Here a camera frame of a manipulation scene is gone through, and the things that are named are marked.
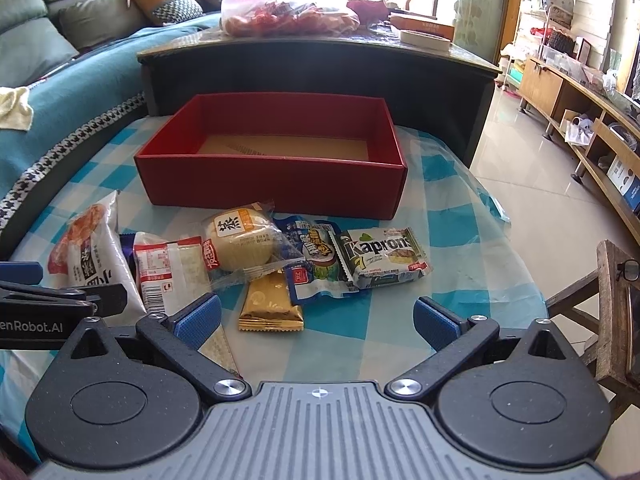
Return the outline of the white bread snack bag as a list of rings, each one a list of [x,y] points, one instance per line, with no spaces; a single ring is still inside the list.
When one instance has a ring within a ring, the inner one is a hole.
[[[64,234],[50,252],[47,270],[58,287],[124,286],[127,304],[116,318],[133,323],[146,310],[122,252],[117,199],[118,192],[113,191],[66,223]]]

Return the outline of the red white cracker packet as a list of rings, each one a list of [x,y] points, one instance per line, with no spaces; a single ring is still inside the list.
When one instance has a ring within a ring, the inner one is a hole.
[[[198,236],[170,242],[137,232],[132,258],[138,289],[149,312],[173,315],[212,291]],[[233,373],[238,370],[221,323],[198,352]]]

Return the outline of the gold foil snack packet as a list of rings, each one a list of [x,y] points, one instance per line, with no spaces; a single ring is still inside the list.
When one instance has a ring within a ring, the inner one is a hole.
[[[276,271],[250,282],[238,319],[243,332],[301,332],[303,310],[291,301],[288,282]]]

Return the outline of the round yellow tea cake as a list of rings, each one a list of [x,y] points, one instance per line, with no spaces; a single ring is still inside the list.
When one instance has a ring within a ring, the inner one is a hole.
[[[305,258],[273,219],[273,202],[218,211],[200,223],[202,252],[213,290],[256,281]]]

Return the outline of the green Kaprons wafer packet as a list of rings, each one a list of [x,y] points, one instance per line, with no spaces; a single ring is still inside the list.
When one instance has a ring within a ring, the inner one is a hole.
[[[346,280],[359,290],[414,282],[433,270],[411,228],[345,230],[334,240]]]

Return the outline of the blue sausage snack bag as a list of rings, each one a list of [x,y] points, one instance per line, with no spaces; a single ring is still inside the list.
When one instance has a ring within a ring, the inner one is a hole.
[[[359,289],[347,278],[337,240],[341,230],[328,220],[301,216],[277,219],[276,226],[303,255],[303,261],[288,266],[284,275],[293,304],[303,306],[319,297],[346,299]]]

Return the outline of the plastic bag of red snacks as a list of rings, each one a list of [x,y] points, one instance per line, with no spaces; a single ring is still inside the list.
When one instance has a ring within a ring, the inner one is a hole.
[[[341,36],[359,26],[347,0],[221,1],[221,29],[233,38]]]

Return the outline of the blue white checkered tablecloth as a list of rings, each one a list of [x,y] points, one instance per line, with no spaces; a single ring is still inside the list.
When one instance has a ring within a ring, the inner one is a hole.
[[[174,240],[204,219],[203,209],[153,206],[144,192],[134,153],[162,125],[162,118],[144,118],[117,133],[43,209],[14,258],[46,262],[67,220],[111,192],[118,195],[122,232]],[[413,304],[421,296],[457,315],[484,314],[513,328],[546,313],[540,290],[508,240],[510,222],[501,205],[442,141],[408,128],[397,135],[408,179],[393,222],[413,229],[431,272],[346,299],[312,300],[303,308],[305,327],[297,333],[242,332],[238,316],[246,290],[226,289],[224,331],[241,375],[252,384],[387,382],[427,356],[412,322]]]

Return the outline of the cream cloth on sofa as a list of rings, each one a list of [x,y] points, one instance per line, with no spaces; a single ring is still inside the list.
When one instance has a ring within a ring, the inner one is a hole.
[[[0,128],[26,132],[32,128],[34,110],[29,105],[29,88],[0,88]]]

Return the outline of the red cardboard box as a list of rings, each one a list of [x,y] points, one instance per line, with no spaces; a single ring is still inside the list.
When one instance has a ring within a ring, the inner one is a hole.
[[[386,103],[365,96],[199,94],[134,156],[154,205],[390,220],[408,168]]]

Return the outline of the green sofa cushion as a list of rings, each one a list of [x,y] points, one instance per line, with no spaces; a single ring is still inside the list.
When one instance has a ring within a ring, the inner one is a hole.
[[[43,0],[1,0],[2,87],[26,87],[78,55]]]

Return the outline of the teal sofa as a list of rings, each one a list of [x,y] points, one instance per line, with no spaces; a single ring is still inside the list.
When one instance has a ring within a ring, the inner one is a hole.
[[[26,86],[28,131],[1,129],[1,257],[11,258],[58,191],[120,129],[148,112],[140,51],[218,24],[221,0],[196,0],[204,15],[155,26],[134,0],[43,0],[77,58]]]

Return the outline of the dark coffee table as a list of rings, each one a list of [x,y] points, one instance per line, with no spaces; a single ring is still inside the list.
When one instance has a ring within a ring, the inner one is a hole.
[[[231,38],[218,28],[138,53],[153,115],[192,96],[304,92],[385,100],[396,125],[442,140],[469,165],[480,142],[498,68],[455,44],[446,52],[403,44],[382,27],[347,36]]]

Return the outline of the white flat box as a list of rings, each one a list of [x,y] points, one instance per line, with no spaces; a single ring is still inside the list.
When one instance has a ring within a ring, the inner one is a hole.
[[[402,44],[436,52],[448,52],[451,46],[451,41],[447,38],[415,30],[401,30],[399,39]]]

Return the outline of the orange patterned cushion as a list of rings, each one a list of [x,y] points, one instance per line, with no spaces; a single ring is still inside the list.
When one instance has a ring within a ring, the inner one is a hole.
[[[134,3],[155,26],[183,23],[204,15],[196,0],[134,0]]]

